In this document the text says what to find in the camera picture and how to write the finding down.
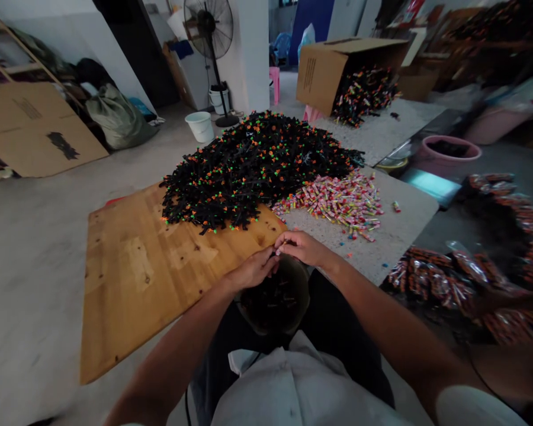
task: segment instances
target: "wooden board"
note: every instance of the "wooden board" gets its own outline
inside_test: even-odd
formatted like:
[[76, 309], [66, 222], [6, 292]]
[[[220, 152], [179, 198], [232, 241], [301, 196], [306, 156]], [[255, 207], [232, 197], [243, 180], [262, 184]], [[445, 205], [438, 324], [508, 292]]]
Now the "wooden board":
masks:
[[164, 192], [152, 185], [89, 215], [81, 384], [125, 359], [286, 230], [261, 205], [248, 231], [201, 236], [190, 223], [161, 220]]

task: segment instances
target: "black bag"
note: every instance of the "black bag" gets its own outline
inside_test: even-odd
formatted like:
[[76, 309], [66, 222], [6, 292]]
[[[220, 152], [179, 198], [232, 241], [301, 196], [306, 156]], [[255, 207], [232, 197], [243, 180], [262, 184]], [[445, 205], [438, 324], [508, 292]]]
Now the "black bag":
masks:
[[88, 82], [95, 86], [95, 89], [97, 90], [101, 90], [101, 87], [107, 83], [117, 87], [107, 70], [105, 70], [104, 67], [94, 59], [81, 59], [75, 67], [75, 70], [79, 76], [80, 83]]

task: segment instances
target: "flattened cardboard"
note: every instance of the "flattened cardboard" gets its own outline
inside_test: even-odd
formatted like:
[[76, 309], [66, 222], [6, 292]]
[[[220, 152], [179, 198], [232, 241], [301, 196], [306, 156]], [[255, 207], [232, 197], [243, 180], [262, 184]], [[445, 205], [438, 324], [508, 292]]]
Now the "flattened cardboard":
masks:
[[40, 178], [107, 157], [51, 83], [0, 85], [0, 159]]
[[361, 66], [386, 66], [395, 72], [407, 53], [407, 40], [347, 38], [304, 46], [300, 53], [296, 99], [330, 116], [339, 81]]
[[397, 88], [402, 93], [403, 99], [426, 102], [438, 76], [438, 70], [429, 70], [414, 65], [402, 67], [399, 70]]

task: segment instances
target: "blue cloth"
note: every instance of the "blue cloth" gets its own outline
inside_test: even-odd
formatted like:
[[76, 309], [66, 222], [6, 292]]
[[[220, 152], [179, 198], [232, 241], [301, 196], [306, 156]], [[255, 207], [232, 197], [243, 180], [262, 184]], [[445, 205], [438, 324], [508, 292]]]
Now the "blue cloth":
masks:
[[191, 48], [190, 42], [188, 40], [179, 41], [177, 43], [172, 44], [171, 46], [168, 44], [168, 47], [171, 51], [175, 51], [180, 59], [194, 54], [194, 50]]

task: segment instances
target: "pile of wrapped candy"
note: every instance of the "pile of wrapped candy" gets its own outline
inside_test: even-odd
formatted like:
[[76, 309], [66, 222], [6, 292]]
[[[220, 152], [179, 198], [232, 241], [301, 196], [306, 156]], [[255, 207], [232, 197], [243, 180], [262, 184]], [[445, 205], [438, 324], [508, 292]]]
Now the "pile of wrapped candy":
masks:
[[466, 206], [485, 220], [498, 243], [508, 248], [506, 274], [533, 290], [533, 204], [516, 193], [511, 173], [470, 175], [463, 188]]
[[[272, 210], [283, 218], [292, 209], [305, 208], [316, 218], [343, 225], [342, 232], [349, 234], [349, 239], [356, 240], [359, 234], [373, 243], [375, 238], [370, 233], [381, 227], [379, 217], [385, 214], [374, 179], [375, 172], [366, 176], [359, 169], [343, 179], [318, 177], [296, 194], [276, 203]], [[393, 209], [400, 212], [396, 203]]]
[[533, 344], [533, 312], [498, 309], [476, 317], [475, 302], [486, 291], [510, 296], [533, 294], [511, 283], [483, 253], [470, 254], [463, 248], [443, 255], [411, 247], [389, 273], [381, 288], [418, 304], [429, 318], [457, 330], [465, 324], [466, 339], [487, 330], [500, 345]]
[[326, 130], [271, 111], [253, 113], [221, 138], [184, 156], [163, 178], [162, 219], [205, 232], [247, 229], [261, 203], [296, 193], [318, 176], [343, 178], [363, 167], [363, 152], [345, 150]]
[[376, 111], [387, 108], [397, 95], [392, 84], [395, 74], [391, 68], [362, 68], [359, 72], [342, 76], [332, 114], [336, 122], [359, 127], [366, 115], [379, 116]]

